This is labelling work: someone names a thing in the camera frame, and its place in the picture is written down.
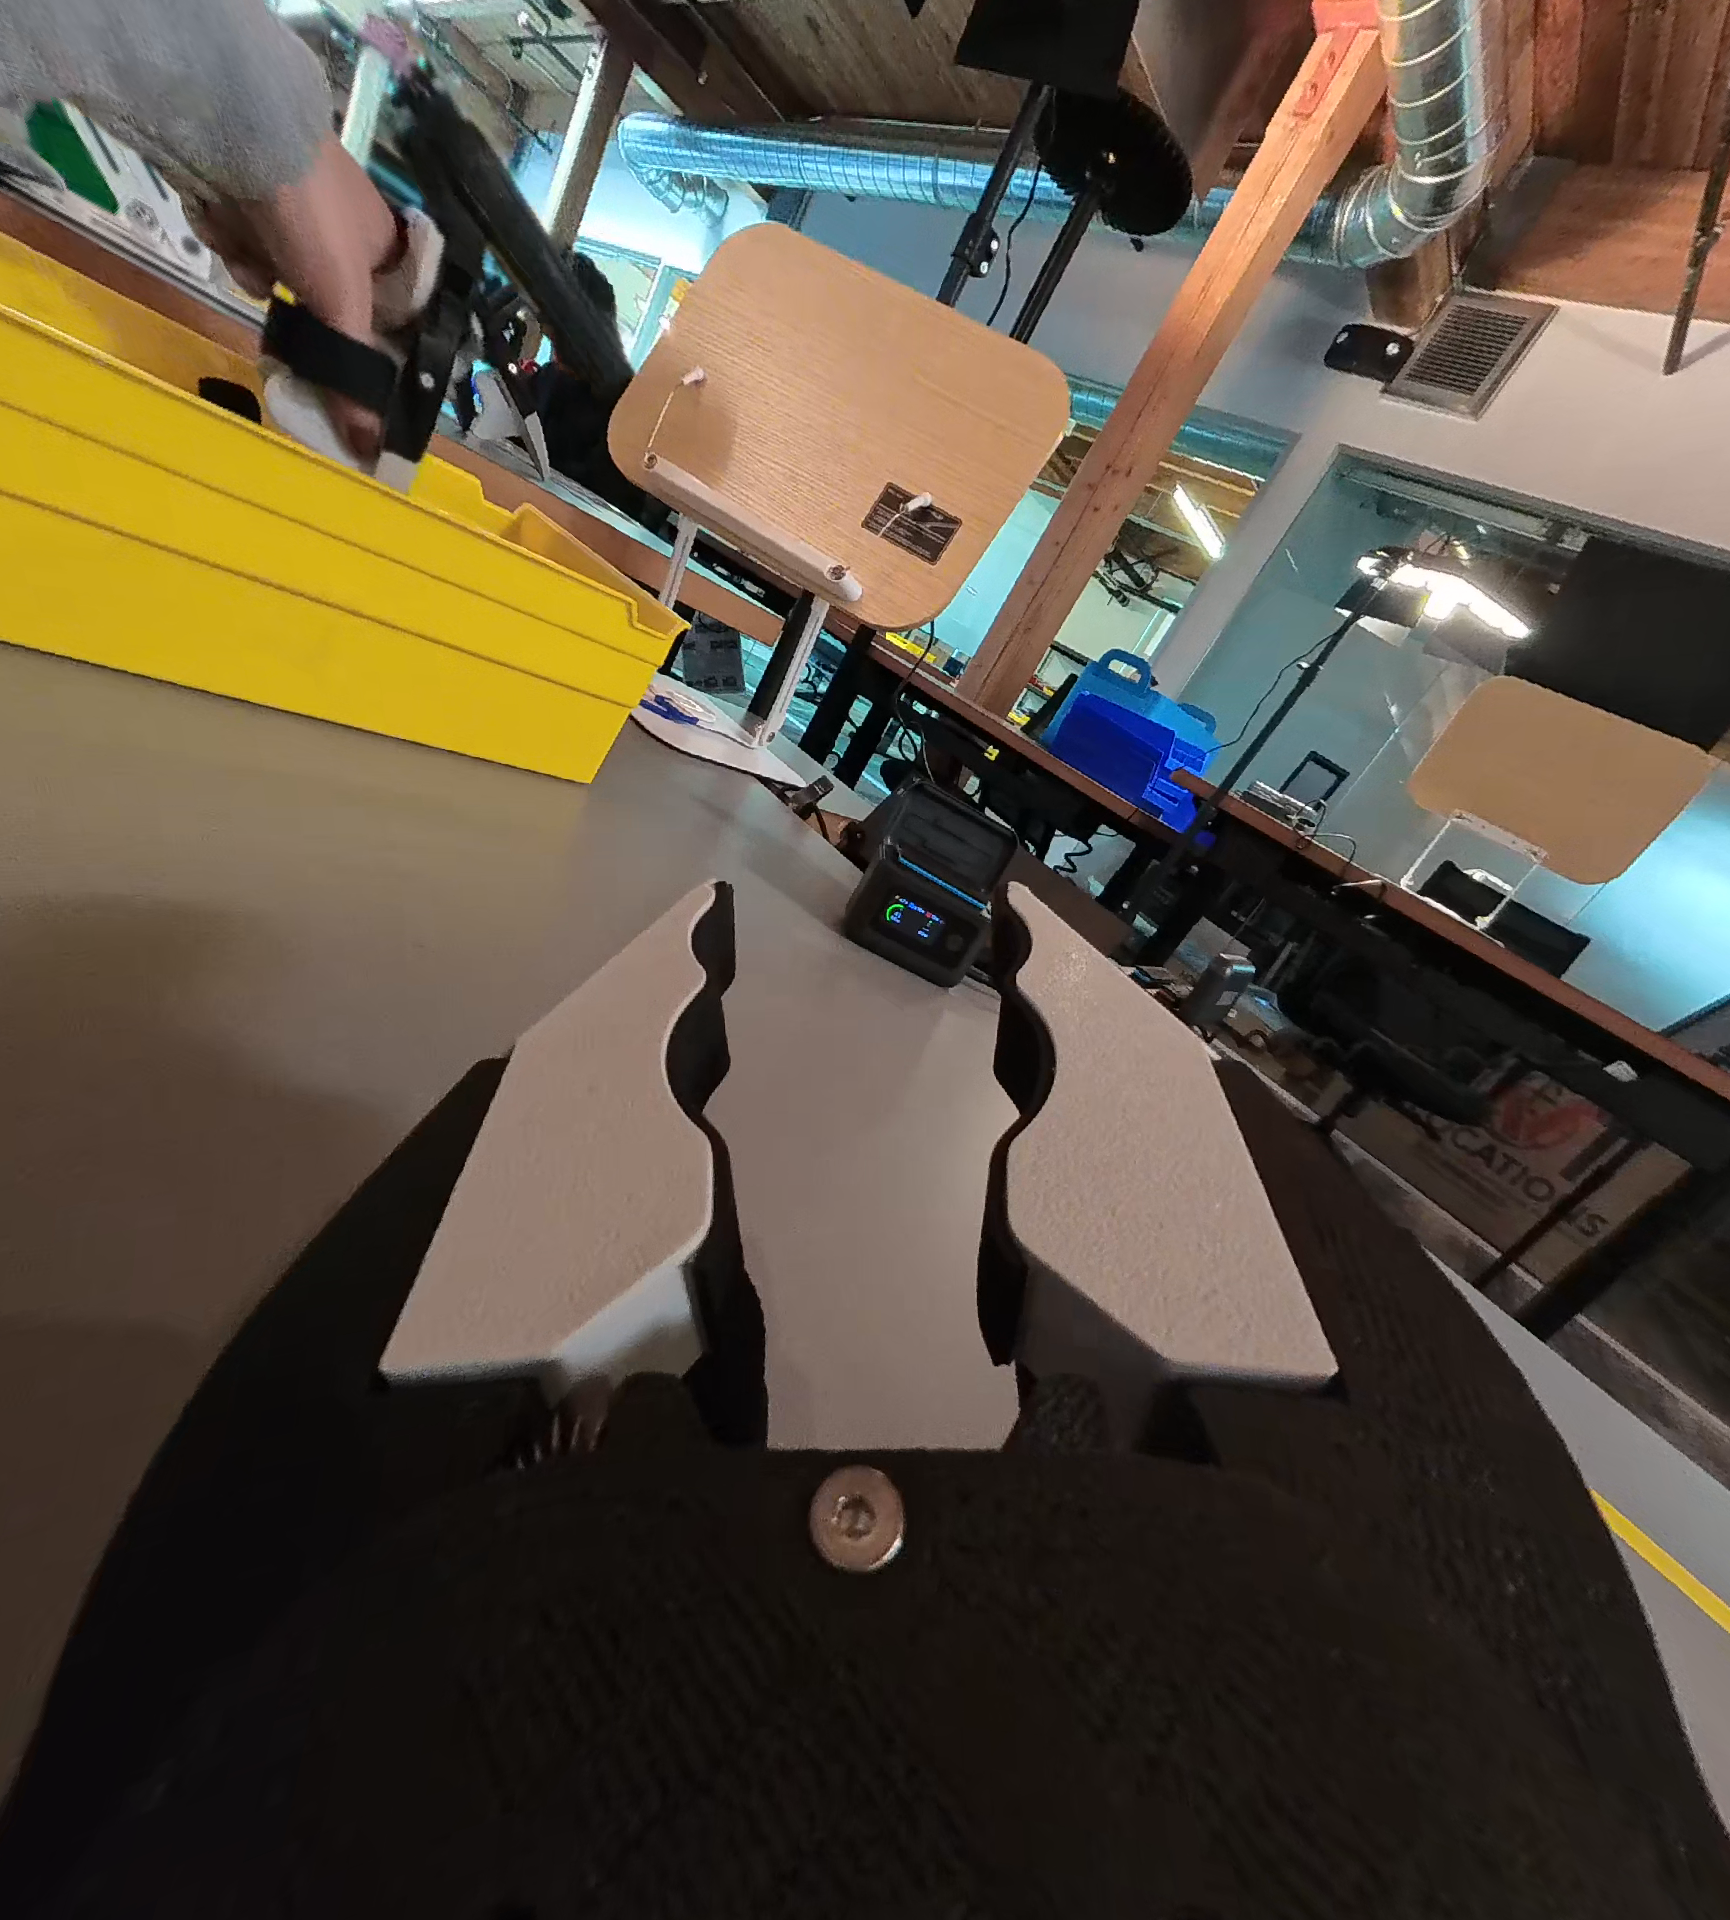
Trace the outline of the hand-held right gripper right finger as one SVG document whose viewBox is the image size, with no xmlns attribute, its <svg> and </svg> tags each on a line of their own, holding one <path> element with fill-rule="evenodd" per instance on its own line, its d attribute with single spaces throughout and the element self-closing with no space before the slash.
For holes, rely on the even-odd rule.
<svg viewBox="0 0 1730 1920">
<path fill-rule="evenodd" d="M 994 904 L 982 1345 L 1103 1390 L 1318 1390 L 1338 1361 L 1213 1049 L 1038 895 Z"/>
</svg>

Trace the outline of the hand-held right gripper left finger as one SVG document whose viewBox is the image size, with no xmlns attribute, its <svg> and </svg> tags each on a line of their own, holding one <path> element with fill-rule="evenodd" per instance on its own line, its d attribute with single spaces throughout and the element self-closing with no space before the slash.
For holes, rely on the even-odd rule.
<svg viewBox="0 0 1730 1920">
<path fill-rule="evenodd" d="M 765 1319 L 709 1117 L 734 974 L 734 893 L 706 881 L 518 1037 L 389 1383 L 518 1379 L 561 1408 L 669 1375 L 723 1445 L 768 1439 Z"/>
</svg>

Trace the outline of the yellow plastic bin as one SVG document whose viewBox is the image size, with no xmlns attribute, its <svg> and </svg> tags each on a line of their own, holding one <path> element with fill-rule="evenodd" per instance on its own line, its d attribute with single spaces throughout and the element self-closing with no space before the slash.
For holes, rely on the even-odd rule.
<svg viewBox="0 0 1730 1920">
<path fill-rule="evenodd" d="M 425 459 L 404 494 L 326 459 L 263 421 L 227 378 L 186 392 L 0 304 L 0 490 L 73 515 L 123 507 L 121 524 L 179 552 L 266 568 L 302 589 L 433 582 L 542 613 L 533 568 L 612 593 L 599 633 L 656 666 L 683 631 L 651 593 L 566 541 L 533 509 L 493 507 L 470 473 Z"/>
<path fill-rule="evenodd" d="M 632 707 L 656 606 L 65 353 L 0 396 L 0 641 L 390 730 L 447 668 Z"/>
<path fill-rule="evenodd" d="M 147 681 L 552 778 L 591 782 L 656 665 L 608 645 L 626 606 L 533 568 L 546 607 L 412 582 L 302 589 L 266 568 L 0 490 L 0 641 Z"/>
</svg>

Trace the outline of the person's left hand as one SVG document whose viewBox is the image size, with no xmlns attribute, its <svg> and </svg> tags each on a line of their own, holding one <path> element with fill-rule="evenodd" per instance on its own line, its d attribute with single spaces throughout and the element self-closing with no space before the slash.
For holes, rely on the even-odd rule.
<svg viewBox="0 0 1730 1920">
<path fill-rule="evenodd" d="M 282 287 L 338 335 L 381 346 L 376 293 L 405 258 L 405 226 L 337 135 L 263 198 L 199 198 L 193 226 L 249 293 Z"/>
</svg>

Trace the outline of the labelled wooden board on stand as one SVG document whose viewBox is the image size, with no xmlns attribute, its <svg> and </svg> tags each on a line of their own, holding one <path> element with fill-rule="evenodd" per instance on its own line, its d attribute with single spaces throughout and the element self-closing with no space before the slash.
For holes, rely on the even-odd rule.
<svg viewBox="0 0 1730 1920">
<path fill-rule="evenodd" d="M 944 613 L 1070 424 L 1063 371 L 782 224 L 724 242 L 616 398 L 618 473 L 699 534 L 776 571 L 804 607 L 744 717 L 636 722 L 756 780 L 829 613 L 876 631 Z"/>
</svg>

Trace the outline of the brown cardboard box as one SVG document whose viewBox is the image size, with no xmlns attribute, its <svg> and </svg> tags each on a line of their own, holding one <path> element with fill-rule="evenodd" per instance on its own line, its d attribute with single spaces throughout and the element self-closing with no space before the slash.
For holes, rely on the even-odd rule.
<svg viewBox="0 0 1730 1920">
<path fill-rule="evenodd" d="M 1521 1269 L 1532 1281 L 1561 1278 L 1690 1170 L 1667 1149 L 1631 1141 L 1592 1102 L 1539 1073 L 1494 1091 L 1480 1121 L 1376 1105 L 1345 1131 L 1498 1252 L 1562 1211 L 1523 1250 Z"/>
</svg>

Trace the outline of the green yellow bin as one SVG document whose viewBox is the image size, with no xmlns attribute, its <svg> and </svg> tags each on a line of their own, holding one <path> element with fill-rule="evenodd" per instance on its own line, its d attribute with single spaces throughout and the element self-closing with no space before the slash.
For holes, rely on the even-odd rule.
<svg viewBox="0 0 1730 1920">
<path fill-rule="evenodd" d="M 106 214 L 121 214 L 121 198 L 97 151 L 86 145 L 71 107 L 60 101 L 40 101 L 26 114 L 26 131 L 33 151 L 63 179 L 67 193 Z"/>
</svg>

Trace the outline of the blue plastic case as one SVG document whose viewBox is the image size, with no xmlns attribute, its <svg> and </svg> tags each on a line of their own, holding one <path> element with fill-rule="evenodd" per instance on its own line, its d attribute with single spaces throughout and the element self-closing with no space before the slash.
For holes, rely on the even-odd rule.
<svg viewBox="0 0 1730 1920">
<path fill-rule="evenodd" d="M 1044 730 L 1046 751 L 1175 832 L 1199 810 L 1177 773 L 1203 777 L 1218 752 L 1212 711 L 1159 693 L 1145 657 L 1111 649 L 1075 677 Z"/>
</svg>

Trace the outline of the plain wooden board on stand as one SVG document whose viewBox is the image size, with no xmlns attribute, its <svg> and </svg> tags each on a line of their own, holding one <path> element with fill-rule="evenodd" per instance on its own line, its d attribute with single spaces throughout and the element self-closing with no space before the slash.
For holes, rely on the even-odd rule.
<svg viewBox="0 0 1730 1920">
<path fill-rule="evenodd" d="M 1574 885 L 1622 877 L 1700 798 L 1716 756 L 1554 689 L 1498 677 L 1457 707 L 1411 801 L 1526 851 Z"/>
</svg>

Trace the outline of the black overhead tripod rig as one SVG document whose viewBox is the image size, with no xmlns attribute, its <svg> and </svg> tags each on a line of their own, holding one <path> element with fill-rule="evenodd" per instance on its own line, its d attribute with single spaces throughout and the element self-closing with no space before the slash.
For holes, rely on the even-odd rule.
<svg viewBox="0 0 1730 1920">
<path fill-rule="evenodd" d="M 1009 255 L 997 220 L 1026 149 L 1036 157 L 1026 204 L 1040 181 L 1069 201 L 1009 327 L 1014 343 L 1030 343 L 1097 222 L 1145 242 L 1193 201 L 1179 138 L 1120 82 L 1138 13 L 1138 2 L 976 2 L 955 50 L 957 64 L 1024 82 L 1024 96 L 936 299 L 957 306 L 969 280 Z"/>
</svg>

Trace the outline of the yellow tape strip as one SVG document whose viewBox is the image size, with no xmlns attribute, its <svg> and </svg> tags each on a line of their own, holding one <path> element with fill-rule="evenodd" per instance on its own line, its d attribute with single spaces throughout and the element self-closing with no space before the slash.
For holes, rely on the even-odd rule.
<svg viewBox="0 0 1730 1920">
<path fill-rule="evenodd" d="M 1706 1581 L 1691 1573 L 1679 1558 L 1665 1552 L 1646 1531 L 1633 1523 L 1596 1489 L 1590 1491 L 1605 1529 L 1612 1536 L 1637 1556 L 1639 1562 L 1665 1580 L 1687 1604 L 1709 1619 L 1730 1640 L 1730 1602 L 1720 1596 Z"/>
</svg>

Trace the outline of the studio light on stand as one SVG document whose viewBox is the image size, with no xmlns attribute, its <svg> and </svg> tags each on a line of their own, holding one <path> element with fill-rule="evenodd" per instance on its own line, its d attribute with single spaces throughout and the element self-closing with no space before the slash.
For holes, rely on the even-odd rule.
<svg viewBox="0 0 1730 1920">
<path fill-rule="evenodd" d="M 1237 759 L 1228 764 L 1212 795 L 1195 803 L 1192 824 L 1180 838 L 1155 855 L 1149 869 L 1150 884 L 1172 885 L 1192 867 L 1193 855 L 1207 851 L 1212 827 L 1225 803 L 1237 793 L 1265 745 L 1283 730 L 1287 717 L 1355 629 L 1391 627 L 1396 645 L 1405 645 L 1408 635 L 1419 627 L 1427 627 L 1428 635 L 1451 633 L 1454 641 L 1476 633 L 1480 645 L 1500 649 L 1502 660 L 1511 660 L 1513 651 L 1526 645 L 1535 631 L 1521 611 L 1480 584 L 1470 558 L 1454 550 L 1430 555 L 1415 545 L 1386 545 L 1361 555 L 1352 579 L 1335 598 L 1334 611 L 1338 618 L 1332 629 L 1270 686 L 1270 695 L 1276 695 L 1285 677 L 1293 677 L 1273 707 L 1267 707 L 1267 696 L 1259 700 L 1257 711 L 1237 733 Z"/>
</svg>

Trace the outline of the black panel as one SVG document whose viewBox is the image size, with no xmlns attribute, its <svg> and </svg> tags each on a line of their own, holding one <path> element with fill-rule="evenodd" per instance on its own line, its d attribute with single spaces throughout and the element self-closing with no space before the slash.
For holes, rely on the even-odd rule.
<svg viewBox="0 0 1730 1920">
<path fill-rule="evenodd" d="M 1590 534 L 1502 672 L 1711 752 L 1730 730 L 1730 571 Z"/>
</svg>

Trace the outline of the silver air duct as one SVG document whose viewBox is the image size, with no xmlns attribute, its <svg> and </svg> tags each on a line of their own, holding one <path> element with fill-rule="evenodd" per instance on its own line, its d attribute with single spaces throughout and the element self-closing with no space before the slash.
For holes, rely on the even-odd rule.
<svg viewBox="0 0 1730 1920">
<path fill-rule="evenodd" d="M 1343 175 L 1311 208 L 1285 255 L 1369 274 L 1423 252 L 1484 201 L 1502 156 L 1506 73 L 1502 5 L 1376 5 L 1395 151 Z M 880 126 L 858 138 L 813 127 L 704 127 L 634 113 L 620 159 L 670 211 L 748 183 L 851 201 L 975 214 L 997 149 L 947 145 L 947 129 Z"/>
<path fill-rule="evenodd" d="M 1123 389 L 1080 375 L 1069 375 L 1067 387 L 1075 426 L 1103 432 L 1123 398 Z M 1169 452 L 1265 483 L 1293 447 L 1293 433 L 1199 408 L 1171 438 Z"/>
</svg>

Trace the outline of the wooden post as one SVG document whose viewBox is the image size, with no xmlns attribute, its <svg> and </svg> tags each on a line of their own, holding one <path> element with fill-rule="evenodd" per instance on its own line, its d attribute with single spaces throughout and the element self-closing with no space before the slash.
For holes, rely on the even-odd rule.
<svg viewBox="0 0 1730 1920">
<path fill-rule="evenodd" d="M 1382 106 L 1380 6 L 1316 5 L 1313 18 L 1314 45 L 1271 113 L 1230 204 L 960 684 L 975 707 L 999 721 L 1044 665 L 1289 243 Z"/>
</svg>

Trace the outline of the wall vent grille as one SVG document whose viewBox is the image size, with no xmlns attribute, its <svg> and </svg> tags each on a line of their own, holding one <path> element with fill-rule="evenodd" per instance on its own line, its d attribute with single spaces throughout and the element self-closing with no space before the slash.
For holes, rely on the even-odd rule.
<svg viewBox="0 0 1730 1920">
<path fill-rule="evenodd" d="M 1555 313 L 1542 299 L 1453 293 L 1415 335 L 1383 396 L 1443 418 L 1482 418 Z"/>
</svg>

